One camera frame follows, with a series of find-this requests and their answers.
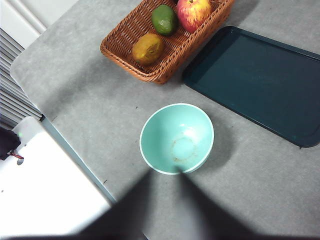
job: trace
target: gray table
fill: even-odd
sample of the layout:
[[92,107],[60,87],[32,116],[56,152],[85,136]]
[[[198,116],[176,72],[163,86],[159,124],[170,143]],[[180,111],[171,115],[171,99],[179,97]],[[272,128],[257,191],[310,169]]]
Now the gray table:
[[[302,148],[183,85],[144,83],[99,51],[139,0],[80,0],[13,63],[11,75],[118,199],[148,167],[139,134],[157,109],[202,108],[215,130],[212,154],[189,176],[253,230],[320,236],[320,145]],[[238,0],[225,25],[320,54],[319,0]],[[145,234],[181,239],[177,177],[156,174]]]

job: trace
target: window blind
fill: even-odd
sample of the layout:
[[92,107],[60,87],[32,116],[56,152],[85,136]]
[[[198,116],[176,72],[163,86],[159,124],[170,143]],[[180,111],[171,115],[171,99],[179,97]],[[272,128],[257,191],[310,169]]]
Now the window blind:
[[23,50],[21,45],[0,29],[0,126],[6,129],[14,128],[27,116],[38,120],[42,117],[10,76],[11,64]]

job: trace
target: apple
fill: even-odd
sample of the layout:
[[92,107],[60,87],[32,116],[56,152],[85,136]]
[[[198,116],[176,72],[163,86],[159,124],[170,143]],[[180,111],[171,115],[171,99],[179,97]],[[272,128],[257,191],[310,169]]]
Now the apple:
[[210,16],[211,5],[209,0],[179,0],[176,10],[181,25],[192,34]]

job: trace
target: teal bowl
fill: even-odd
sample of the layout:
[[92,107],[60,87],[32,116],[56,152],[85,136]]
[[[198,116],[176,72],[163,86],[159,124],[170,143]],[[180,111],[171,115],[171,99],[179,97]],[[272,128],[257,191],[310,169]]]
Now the teal bowl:
[[156,111],[140,134],[145,162],[162,174],[190,173],[207,160],[214,143],[214,127],[199,107],[176,103]]

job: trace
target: wicker basket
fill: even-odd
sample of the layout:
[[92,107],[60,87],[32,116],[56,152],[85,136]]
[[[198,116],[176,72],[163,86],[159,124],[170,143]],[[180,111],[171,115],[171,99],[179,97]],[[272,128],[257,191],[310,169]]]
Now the wicker basket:
[[176,9],[173,0],[143,0],[102,40],[100,51],[141,81],[164,84],[227,19],[234,1],[211,0],[211,15],[194,33],[188,33],[180,25],[172,36],[161,36],[165,44],[164,53],[154,64],[142,66],[132,57],[132,46],[144,34],[156,34],[151,22],[152,11],[161,4]]

